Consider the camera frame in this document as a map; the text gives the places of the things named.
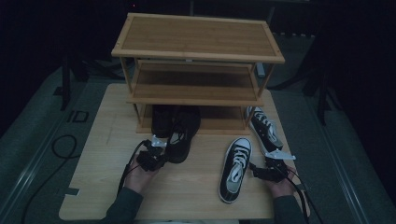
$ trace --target sleeve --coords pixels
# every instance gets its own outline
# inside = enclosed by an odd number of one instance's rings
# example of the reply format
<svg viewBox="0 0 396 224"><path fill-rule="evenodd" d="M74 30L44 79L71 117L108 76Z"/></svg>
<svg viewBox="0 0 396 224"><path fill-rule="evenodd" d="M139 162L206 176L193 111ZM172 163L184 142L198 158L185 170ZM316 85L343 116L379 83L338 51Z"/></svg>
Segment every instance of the sleeve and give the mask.
<svg viewBox="0 0 396 224"><path fill-rule="evenodd" d="M132 223L142 202L141 194L122 188L116 201L107 209L106 217L100 223Z"/></svg>
<svg viewBox="0 0 396 224"><path fill-rule="evenodd" d="M293 195L274 199L275 224L305 224L304 215Z"/></svg>

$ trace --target shoe tongue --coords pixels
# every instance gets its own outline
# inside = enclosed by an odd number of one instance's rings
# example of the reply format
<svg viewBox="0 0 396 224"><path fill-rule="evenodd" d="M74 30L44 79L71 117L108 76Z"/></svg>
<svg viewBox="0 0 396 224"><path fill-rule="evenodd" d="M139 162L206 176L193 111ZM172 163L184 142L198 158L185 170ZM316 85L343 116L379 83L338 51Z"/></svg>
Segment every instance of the shoe tongue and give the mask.
<svg viewBox="0 0 396 224"><path fill-rule="evenodd" d="M242 177L242 170L243 170L242 165L236 163L230 172L230 180L233 182L238 182L239 179Z"/></svg>

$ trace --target black cable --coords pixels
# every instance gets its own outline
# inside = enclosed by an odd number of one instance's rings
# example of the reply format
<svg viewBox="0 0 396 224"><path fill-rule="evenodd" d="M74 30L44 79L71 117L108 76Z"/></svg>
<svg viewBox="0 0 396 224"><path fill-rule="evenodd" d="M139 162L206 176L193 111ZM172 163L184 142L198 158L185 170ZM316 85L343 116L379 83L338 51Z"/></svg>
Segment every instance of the black cable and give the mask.
<svg viewBox="0 0 396 224"><path fill-rule="evenodd" d="M56 145L56 143L57 143L59 140L61 140L62 138L65 138L65 137L70 137L70 138L73 140L74 145L73 145L73 147L72 147L70 153L69 153L67 156L62 156L62 155L60 155L59 153L56 152L55 145ZM47 183L48 183L48 182L49 182L49 181L61 170L61 169L62 169L62 167L64 167L64 165L65 165L69 160L72 160L72 159L75 159L75 158L80 157L80 155L73 156L73 154L75 153L76 149L77 149L77 138L76 138L75 136L71 135L71 134L62 135L62 136L56 138L55 140L53 140L52 145L51 145L51 150L52 150L52 152L54 153L54 155L55 155L56 157L58 157L58 158L60 158L60 159L64 159L64 161L62 162L62 164L61 164L58 168L56 168L56 170L55 170L54 172L52 172L52 174L41 184L41 186L40 186L40 187L35 191L35 193L30 197L28 203L25 205L25 207L24 207L24 209L23 209L23 214L22 214L22 219L21 219L21 223L22 223L22 224L25 223L25 221L26 221L26 214L27 214L27 212L28 212L28 210L29 210L29 206L30 206L30 204L32 203L32 201L33 201L33 199L35 198L35 196L38 194L38 192L44 188L44 186L45 186L45 185L46 185L46 184L47 184Z"/></svg>
<svg viewBox="0 0 396 224"><path fill-rule="evenodd" d="M124 171L122 173L121 179L120 179L120 183L119 183L119 189L117 190L117 195L120 193L123 184L125 182L125 177L132 172L132 170L136 169L137 167L139 167L140 165L137 165L136 167L134 167L133 169L129 170L129 168L131 167L131 162L134 159L134 156L137 152L137 150L143 145L146 144L147 141L142 141L141 143L139 143L139 145L137 145L137 147L134 149L134 153L131 156L131 159L129 159L129 162L125 165Z"/></svg>
<svg viewBox="0 0 396 224"><path fill-rule="evenodd" d="M294 186L294 188L296 189L296 191L297 191L297 193L298 193L298 195L300 196L300 199L301 199L301 206L303 208L303 215L304 215L305 222L309 223L309 218L308 218L308 213L306 211L306 205L305 205L305 199L304 199L303 193L297 187L297 185L294 184L294 182L292 180L290 180L290 178L287 175L283 174L283 172L279 168L277 168L276 166L274 166L274 168L277 169L285 177L285 179L287 179Z"/></svg>
<svg viewBox="0 0 396 224"><path fill-rule="evenodd" d="M299 178L300 182L303 184L304 190L305 190L304 195L305 195L305 197L306 197L306 199L308 201L308 204L310 204L312 206L312 208L314 209L315 214L317 214L317 217L319 219L319 222L323 223L323 219L321 218L321 216L320 216L320 214L318 212L318 209L315 207L314 203L312 202L311 198L309 197L308 190L307 190L307 187L306 187L304 181L295 172L293 172L292 170L289 170L289 171L294 173L297 176L297 178Z"/></svg>

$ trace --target black sneaker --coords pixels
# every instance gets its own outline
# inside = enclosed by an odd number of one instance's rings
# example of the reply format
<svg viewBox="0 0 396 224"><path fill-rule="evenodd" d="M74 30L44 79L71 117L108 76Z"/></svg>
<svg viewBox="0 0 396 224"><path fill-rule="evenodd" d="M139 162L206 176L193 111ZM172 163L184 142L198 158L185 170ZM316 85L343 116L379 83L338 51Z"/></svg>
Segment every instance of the black sneaker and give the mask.
<svg viewBox="0 0 396 224"><path fill-rule="evenodd" d="M228 148L219 186L219 196L224 203L233 203L238 197L251 154L252 147L246 138L237 138Z"/></svg>
<svg viewBox="0 0 396 224"><path fill-rule="evenodd" d="M246 117L248 117L251 108L251 106L247 108L245 113ZM255 108L249 126L259 138L259 143L264 155L266 152L272 152L276 149L282 150L283 143L277 137L275 122L269 120L259 107Z"/></svg>
<svg viewBox="0 0 396 224"><path fill-rule="evenodd" d="M187 159L191 140L201 125L201 113L196 105L182 105L177 112L171 136L166 143L168 161L181 163Z"/></svg>
<svg viewBox="0 0 396 224"><path fill-rule="evenodd" d="M172 129L173 105L153 105L151 132L159 138L167 138Z"/></svg>

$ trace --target wooden shoe rack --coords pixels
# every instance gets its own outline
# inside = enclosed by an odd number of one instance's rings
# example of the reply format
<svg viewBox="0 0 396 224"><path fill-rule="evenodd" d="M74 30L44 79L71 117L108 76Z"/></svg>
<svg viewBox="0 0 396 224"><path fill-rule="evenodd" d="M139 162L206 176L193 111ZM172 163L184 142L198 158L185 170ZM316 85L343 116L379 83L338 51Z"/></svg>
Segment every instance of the wooden shoe rack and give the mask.
<svg viewBox="0 0 396 224"><path fill-rule="evenodd" d="M262 92L276 63L285 62L265 21L129 13L114 57L120 57L127 102L151 132L152 105L198 105L198 133L249 134L246 106L264 106ZM131 78L126 58L134 58ZM259 86L256 63L267 64Z"/></svg>

